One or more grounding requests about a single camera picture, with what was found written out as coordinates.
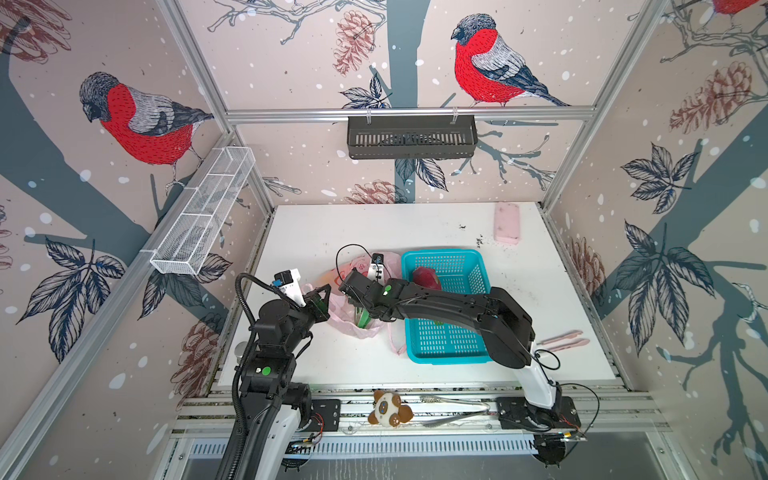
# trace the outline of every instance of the white table surface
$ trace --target white table surface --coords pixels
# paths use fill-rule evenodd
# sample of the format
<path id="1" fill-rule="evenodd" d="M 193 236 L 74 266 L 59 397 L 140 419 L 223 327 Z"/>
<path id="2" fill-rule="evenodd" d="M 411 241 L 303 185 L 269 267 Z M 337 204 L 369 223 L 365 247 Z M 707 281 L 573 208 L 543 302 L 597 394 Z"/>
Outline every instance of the white table surface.
<path id="1" fill-rule="evenodd" d="M 301 283 L 313 283 L 334 267 L 336 251 L 348 243 L 360 243 L 371 253 L 476 249 L 482 254 L 491 285 L 506 289 L 531 316 L 537 339 L 579 329 L 584 332 L 582 337 L 590 340 L 586 346 L 558 352 L 562 367 L 548 372 L 551 378 L 560 382 L 615 379 L 536 205 L 519 206 L 521 239 L 516 246 L 493 240 L 493 203 L 280 206 L 256 276 L 271 282 L 275 273 L 298 268 Z M 482 240 L 479 248 L 478 239 Z M 349 262 L 361 253 L 358 247 L 348 247 L 339 255 L 339 262 Z M 273 298 L 272 293 L 254 286 L 247 301 L 257 315 Z M 404 324 L 392 325 L 398 346 L 405 343 Z M 237 363 L 234 346 L 248 339 L 247 326 L 243 314 L 224 362 L 220 386 L 232 384 Z M 343 335 L 325 323 L 316 324 L 312 331 L 312 346 L 297 361 L 293 381 L 313 387 L 476 387 L 515 381 L 513 369 L 495 362 L 450 366 L 414 363 L 407 353 L 397 356 L 392 351 L 386 329 L 372 339 Z"/>

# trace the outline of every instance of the black metal basket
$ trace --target black metal basket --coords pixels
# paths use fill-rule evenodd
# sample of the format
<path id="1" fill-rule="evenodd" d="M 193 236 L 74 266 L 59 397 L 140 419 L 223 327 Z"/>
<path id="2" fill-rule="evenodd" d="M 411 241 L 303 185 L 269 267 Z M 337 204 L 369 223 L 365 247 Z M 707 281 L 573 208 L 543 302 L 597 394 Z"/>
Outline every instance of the black metal basket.
<path id="1" fill-rule="evenodd" d="M 424 117 L 350 117 L 346 144 L 349 157 L 469 158 L 475 154 L 478 132 L 473 115 Z"/>

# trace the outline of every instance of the bird's black head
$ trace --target bird's black head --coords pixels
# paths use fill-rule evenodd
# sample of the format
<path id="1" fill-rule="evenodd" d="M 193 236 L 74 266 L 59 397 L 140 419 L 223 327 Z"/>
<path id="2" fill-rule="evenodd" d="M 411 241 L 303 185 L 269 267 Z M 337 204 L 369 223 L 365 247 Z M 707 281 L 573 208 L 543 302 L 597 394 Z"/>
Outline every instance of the bird's black head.
<path id="1" fill-rule="evenodd" d="M 83 112 L 88 121 L 96 118 L 102 121 L 112 120 L 112 116 L 109 115 L 107 95 L 119 84 L 115 77 L 103 71 L 97 71 L 83 81 L 80 85 L 80 102 L 83 104 Z"/>
<path id="2" fill-rule="evenodd" d="M 491 30 L 496 29 L 496 22 L 493 21 L 490 15 L 485 13 L 468 15 L 462 18 L 458 25 L 456 25 L 451 39 L 458 41 L 462 46 L 466 46 L 475 33 L 487 28 Z"/>

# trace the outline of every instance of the stuffed toy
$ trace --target stuffed toy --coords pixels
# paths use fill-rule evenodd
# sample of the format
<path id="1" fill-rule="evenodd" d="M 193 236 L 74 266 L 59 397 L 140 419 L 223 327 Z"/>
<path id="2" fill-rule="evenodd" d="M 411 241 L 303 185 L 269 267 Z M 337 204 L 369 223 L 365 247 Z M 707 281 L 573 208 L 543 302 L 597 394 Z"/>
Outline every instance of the stuffed toy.
<path id="1" fill-rule="evenodd" d="M 397 392 L 376 390 L 373 393 L 373 405 L 373 412 L 368 415 L 368 422 L 371 425 L 378 423 L 385 427 L 396 427 L 413 420 L 411 407 L 402 403 Z"/>

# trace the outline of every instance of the white wire mesh basket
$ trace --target white wire mesh basket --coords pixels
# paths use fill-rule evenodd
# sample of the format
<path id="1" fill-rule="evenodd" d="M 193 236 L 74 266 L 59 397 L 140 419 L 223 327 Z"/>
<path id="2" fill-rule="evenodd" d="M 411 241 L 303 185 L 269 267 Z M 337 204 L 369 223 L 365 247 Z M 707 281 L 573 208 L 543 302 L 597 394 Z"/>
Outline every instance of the white wire mesh basket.
<path id="1" fill-rule="evenodd" d="M 225 147 L 150 262 L 160 273 L 197 275 L 255 164 L 248 147 Z"/>

